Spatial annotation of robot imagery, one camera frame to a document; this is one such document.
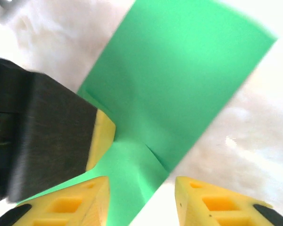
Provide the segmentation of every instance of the green paper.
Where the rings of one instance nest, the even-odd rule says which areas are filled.
[[[42,194],[108,175],[107,226],[128,225],[274,41],[212,1],[137,0],[78,92],[115,122],[115,142]]]

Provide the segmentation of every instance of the white marble surface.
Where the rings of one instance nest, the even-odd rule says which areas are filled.
[[[283,0],[223,0],[283,37]],[[0,56],[76,91],[133,0],[30,0],[9,20]],[[263,199],[283,214],[283,38],[131,225],[178,225],[175,176]],[[0,214],[8,208],[3,202]]]

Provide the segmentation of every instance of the green sheet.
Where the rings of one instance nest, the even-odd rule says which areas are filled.
[[[115,142],[42,194],[108,175],[108,226],[128,225],[274,41],[208,0],[137,0],[78,92],[115,122]]]

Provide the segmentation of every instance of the yellow foam pad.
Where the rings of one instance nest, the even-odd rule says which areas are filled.
[[[97,111],[86,171],[91,170],[113,143],[116,127],[101,110]]]
[[[180,226],[272,226],[253,207],[265,202],[188,177],[176,178],[175,200]]]
[[[108,177],[31,199],[32,208],[13,226],[105,226],[109,205]]]

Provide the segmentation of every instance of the black object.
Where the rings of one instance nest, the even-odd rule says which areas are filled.
[[[0,217],[0,226],[12,226],[31,208],[32,206],[30,204],[24,204],[7,211]]]
[[[259,213],[261,213],[272,225],[283,226],[283,217],[277,211],[259,204],[255,204],[254,208]]]
[[[49,76],[0,59],[0,199],[85,172],[97,109]]]

